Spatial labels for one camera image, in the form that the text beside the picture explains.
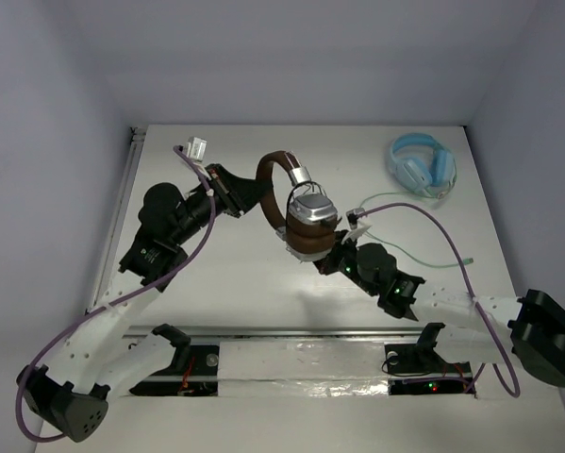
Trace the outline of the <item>brown silver headphones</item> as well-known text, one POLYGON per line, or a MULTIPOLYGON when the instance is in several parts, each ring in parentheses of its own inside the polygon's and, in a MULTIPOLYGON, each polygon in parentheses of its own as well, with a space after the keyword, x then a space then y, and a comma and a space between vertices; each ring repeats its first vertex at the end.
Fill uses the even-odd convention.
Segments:
POLYGON ((289 253, 303 262, 321 260, 330 253, 340 222, 337 208, 293 153, 280 150, 263 156, 256 170, 256 181, 267 186, 259 204, 265 219, 286 244, 289 253), (278 207, 274 193, 276 165, 286 172, 291 182, 285 211, 278 207))

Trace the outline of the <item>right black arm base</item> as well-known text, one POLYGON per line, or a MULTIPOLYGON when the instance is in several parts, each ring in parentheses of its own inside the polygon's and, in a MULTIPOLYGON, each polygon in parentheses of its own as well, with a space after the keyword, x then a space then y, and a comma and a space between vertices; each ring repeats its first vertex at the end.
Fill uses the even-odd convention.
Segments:
POLYGON ((442 374, 447 369, 447 363, 435 351, 435 347, 444 328, 444 323, 429 323, 415 343, 387 345, 381 370, 395 378, 420 378, 442 374))

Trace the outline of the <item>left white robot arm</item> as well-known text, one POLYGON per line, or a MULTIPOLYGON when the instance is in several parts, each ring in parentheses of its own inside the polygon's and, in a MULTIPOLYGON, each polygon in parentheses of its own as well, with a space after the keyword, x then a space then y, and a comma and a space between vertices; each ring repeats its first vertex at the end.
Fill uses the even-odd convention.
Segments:
POLYGON ((109 404, 162 370, 191 368, 190 337, 169 324, 154 327, 123 356, 109 355, 137 318, 202 251, 224 213, 239 218, 273 190, 272 176, 228 172, 220 164, 191 169, 199 184, 183 194, 161 182, 144 195, 140 227, 94 309, 64 329, 17 377, 16 406, 27 406, 58 430, 56 439, 85 441, 109 404))

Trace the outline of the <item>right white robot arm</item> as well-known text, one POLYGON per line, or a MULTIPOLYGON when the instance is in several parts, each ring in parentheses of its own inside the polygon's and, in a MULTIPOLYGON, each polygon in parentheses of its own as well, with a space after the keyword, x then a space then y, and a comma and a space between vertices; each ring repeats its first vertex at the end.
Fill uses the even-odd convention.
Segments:
POLYGON ((352 240, 336 240, 315 267, 344 275, 386 314, 423 325, 415 357, 425 370, 446 362, 503 364, 565 388, 565 310, 543 291, 471 297, 400 271, 379 243, 352 240))

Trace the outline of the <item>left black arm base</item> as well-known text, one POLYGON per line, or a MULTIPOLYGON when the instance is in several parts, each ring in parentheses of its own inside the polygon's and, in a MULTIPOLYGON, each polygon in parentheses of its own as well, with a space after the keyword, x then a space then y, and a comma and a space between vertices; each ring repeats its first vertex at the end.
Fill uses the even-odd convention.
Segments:
POLYGON ((191 337, 169 324, 155 327, 143 340, 131 348, 134 357, 135 383, 165 372, 173 374, 185 369, 190 356, 191 337))

